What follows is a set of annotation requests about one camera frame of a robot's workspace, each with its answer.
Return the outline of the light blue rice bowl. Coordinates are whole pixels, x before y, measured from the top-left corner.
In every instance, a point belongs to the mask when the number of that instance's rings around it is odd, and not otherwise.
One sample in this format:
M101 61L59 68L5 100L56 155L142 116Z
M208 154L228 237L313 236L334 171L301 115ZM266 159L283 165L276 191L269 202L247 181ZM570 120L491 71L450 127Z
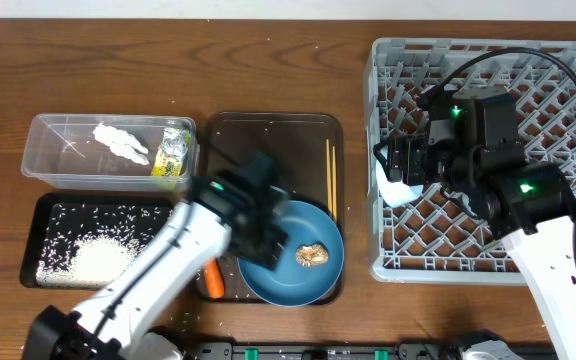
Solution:
M409 186L402 181L389 182L383 166L379 163L375 166L375 177L383 201L391 208L411 203L423 194L423 185Z

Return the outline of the golden brown food scrap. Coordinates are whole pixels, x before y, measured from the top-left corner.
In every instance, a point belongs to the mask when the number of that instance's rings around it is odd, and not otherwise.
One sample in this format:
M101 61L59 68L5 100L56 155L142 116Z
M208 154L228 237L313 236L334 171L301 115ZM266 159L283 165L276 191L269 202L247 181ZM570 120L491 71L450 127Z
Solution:
M303 267L314 267L329 260L327 249L321 244L303 245L296 250L296 261Z

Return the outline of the orange carrot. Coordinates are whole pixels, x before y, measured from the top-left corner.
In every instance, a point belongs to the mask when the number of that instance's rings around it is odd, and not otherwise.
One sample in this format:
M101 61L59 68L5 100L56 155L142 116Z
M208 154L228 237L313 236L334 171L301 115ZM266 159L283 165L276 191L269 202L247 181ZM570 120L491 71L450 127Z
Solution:
M223 297L225 294L225 285L216 259L204 265L203 275L209 296L213 299Z

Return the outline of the dark blue plate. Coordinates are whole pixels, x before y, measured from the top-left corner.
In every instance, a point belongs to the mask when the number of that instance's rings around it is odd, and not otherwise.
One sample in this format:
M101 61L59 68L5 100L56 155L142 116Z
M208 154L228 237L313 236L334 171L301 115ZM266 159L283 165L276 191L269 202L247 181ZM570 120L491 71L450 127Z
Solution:
M307 202L290 200L274 220L287 233L284 250L275 269L268 270L240 259L240 274L250 289L263 301L284 307L309 305L334 288L344 265L344 243L335 222L320 208ZM297 250L321 245L328 260L305 267L297 262Z

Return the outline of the light blue plastic cup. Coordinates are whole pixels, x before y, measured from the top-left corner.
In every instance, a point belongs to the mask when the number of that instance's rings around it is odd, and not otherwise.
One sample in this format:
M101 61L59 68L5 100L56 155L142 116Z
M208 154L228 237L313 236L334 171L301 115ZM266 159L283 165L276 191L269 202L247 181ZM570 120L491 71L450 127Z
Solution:
M459 196L459 201L461 203L460 209L462 210L463 213L465 213L467 216L469 216L474 220L481 219L481 217L474 212L471 206L471 199L466 194L461 194Z

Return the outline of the yellow silver snack wrapper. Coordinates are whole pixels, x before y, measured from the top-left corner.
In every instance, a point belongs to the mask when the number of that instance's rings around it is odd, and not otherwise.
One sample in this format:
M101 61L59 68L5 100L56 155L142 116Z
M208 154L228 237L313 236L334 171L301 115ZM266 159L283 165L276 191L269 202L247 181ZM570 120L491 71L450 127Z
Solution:
M186 129L165 128L158 147L152 176L176 177L184 172L191 133Z

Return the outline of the white tissue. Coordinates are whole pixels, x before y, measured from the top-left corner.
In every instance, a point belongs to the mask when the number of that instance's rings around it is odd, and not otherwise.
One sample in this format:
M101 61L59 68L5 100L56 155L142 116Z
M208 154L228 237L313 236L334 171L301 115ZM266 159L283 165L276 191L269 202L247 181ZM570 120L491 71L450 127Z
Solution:
M96 141L107 146L116 156L123 157L139 165L148 165L148 149L132 134L113 126L99 124L93 135Z

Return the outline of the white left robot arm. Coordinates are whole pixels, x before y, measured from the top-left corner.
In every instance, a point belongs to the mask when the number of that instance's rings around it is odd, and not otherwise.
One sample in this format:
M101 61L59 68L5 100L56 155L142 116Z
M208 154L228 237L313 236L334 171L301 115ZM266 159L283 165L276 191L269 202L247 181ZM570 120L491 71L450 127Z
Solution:
M257 152L233 170L194 179L188 197L137 259L70 313L48 306L32 322L25 359L133 359L151 325L204 265L229 252L274 269L286 233L274 223L288 194Z

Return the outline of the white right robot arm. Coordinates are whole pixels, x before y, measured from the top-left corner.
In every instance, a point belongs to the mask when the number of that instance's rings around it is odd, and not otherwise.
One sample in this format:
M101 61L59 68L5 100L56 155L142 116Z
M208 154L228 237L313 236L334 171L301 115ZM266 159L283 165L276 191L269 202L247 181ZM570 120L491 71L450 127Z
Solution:
M500 87L434 94L426 132L373 145L379 193L390 206L441 184L467 197L525 279L556 354L576 359L576 198L560 168L529 162L515 101Z

